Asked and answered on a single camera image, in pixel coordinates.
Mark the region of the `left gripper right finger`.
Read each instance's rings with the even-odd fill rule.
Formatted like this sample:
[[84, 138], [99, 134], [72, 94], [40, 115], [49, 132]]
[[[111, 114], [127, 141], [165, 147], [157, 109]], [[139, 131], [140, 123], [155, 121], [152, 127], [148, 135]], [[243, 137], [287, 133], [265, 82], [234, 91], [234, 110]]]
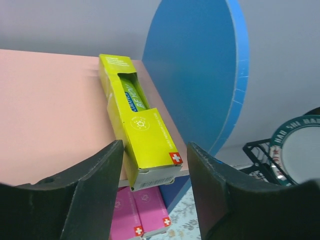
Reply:
[[294, 186], [265, 182], [193, 142], [187, 163], [203, 240], [319, 239], [319, 180]]

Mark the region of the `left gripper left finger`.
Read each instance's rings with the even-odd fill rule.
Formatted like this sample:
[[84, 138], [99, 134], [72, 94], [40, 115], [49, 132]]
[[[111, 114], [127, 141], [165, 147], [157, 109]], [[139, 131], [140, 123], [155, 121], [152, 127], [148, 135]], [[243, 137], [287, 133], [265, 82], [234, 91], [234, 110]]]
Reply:
[[115, 140], [36, 184], [1, 184], [1, 239], [107, 240], [123, 155], [123, 142]]

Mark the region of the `pink toothpaste box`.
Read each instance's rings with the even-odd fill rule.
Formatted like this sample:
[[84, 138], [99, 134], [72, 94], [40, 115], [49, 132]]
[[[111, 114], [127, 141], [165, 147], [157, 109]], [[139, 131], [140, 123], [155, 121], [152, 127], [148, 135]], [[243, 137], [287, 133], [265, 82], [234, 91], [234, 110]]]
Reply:
[[167, 208], [158, 186], [132, 193], [140, 222], [143, 238], [147, 239], [165, 233], [172, 225]]
[[117, 192], [110, 228], [110, 240], [141, 240], [144, 230], [129, 187]]

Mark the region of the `yellow toothpaste box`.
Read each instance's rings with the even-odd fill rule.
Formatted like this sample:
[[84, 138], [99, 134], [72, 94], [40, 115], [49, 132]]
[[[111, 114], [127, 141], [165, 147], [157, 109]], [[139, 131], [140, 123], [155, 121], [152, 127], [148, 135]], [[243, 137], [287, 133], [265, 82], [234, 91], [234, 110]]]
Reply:
[[99, 75], [131, 191], [170, 184], [183, 165], [157, 108], [150, 107], [128, 56], [100, 54]]

